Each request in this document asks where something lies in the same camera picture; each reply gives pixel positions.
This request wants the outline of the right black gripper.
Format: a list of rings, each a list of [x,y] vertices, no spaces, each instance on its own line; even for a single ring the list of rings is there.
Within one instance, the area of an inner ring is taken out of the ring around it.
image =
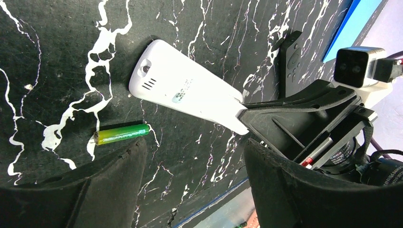
[[[376,117],[354,89],[318,79],[290,97],[248,104],[238,119],[272,152],[318,168]]]

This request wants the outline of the white remote control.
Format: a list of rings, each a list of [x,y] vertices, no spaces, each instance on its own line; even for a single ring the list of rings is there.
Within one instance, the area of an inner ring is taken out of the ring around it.
[[[249,131],[238,119],[246,110],[240,91],[167,42],[152,41],[131,75],[136,98],[220,124],[237,134]]]

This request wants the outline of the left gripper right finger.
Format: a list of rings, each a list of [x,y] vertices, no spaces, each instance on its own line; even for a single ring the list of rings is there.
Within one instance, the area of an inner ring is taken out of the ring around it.
[[[403,186],[338,180],[249,139],[244,160],[262,228],[400,228]]]

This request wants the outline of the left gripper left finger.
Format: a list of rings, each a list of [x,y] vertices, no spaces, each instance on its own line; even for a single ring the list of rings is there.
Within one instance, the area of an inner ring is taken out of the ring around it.
[[[38,184],[0,189],[3,228],[129,228],[147,146],[128,146]]]

